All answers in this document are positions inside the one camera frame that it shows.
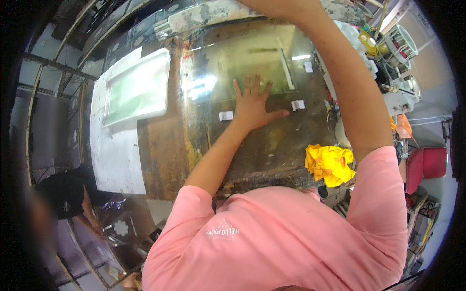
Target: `flower sticker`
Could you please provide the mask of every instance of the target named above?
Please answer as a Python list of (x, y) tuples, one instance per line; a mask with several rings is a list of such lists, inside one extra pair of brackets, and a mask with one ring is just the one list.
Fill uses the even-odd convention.
[(130, 228), (128, 225), (126, 225), (126, 222), (118, 220), (115, 223), (115, 226), (113, 227), (113, 230), (118, 234), (119, 236), (125, 236), (128, 234), (128, 228)]

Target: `fingers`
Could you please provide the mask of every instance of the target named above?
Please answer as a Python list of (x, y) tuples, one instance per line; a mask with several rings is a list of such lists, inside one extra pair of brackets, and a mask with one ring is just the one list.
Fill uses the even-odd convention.
[(238, 86), (238, 81), (236, 79), (233, 80), (233, 87), (234, 87), (234, 93), (236, 95), (236, 98), (241, 97), (241, 89)]
[(290, 115), (290, 112), (285, 109), (267, 113), (266, 115), (267, 123), (271, 123), (272, 121), (282, 118), (282, 117), (287, 117), (288, 115)]
[(246, 76), (246, 83), (244, 85), (244, 94), (251, 93), (251, 78)]
[(265, 86), (264, 92), (262, 92), (262, 95), (260, 96), (262, 99), (267, 99), (268, 96), (270, 95), (270, 90), (272, 89), (272, 81), (269, 81), (267, 85)]
[(256, 74), (256, 78), (254, 79), (253, 90), (251, 91), (251, 93), (259, 96), (259, 90), (260, 90), (260, 74)]

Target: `red chair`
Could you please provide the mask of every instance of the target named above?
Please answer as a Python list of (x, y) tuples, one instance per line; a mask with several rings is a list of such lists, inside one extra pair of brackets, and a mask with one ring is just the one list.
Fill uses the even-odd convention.
[(416, 192), (422, 179), (444, 177), (446, 174), (446, 148), (417, 149), (406, 165), (406, 193)]

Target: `helloprint logo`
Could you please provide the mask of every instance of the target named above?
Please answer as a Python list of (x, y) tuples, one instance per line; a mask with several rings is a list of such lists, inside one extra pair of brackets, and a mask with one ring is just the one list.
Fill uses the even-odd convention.
[(227, 223), (225, 219), (222, 219), (217, 227), (206, 232), (206, 237), (209, 239), (221, 238), (226, 240), (234, 240), (234, 235), (239, 233), (240, 230), (232, 227), (232, 225)]

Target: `yellow rag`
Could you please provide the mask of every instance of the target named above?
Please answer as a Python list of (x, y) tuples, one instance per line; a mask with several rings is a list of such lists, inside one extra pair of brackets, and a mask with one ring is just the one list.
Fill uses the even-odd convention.
[(323, 178), (327, 187), (336, 187), (354, 177), (355, 171), (348, 167), (353, 160), (353, 152), (349, 149), (310, 144), (306, 149), (304, 166), (314, 174), (316, 181)]

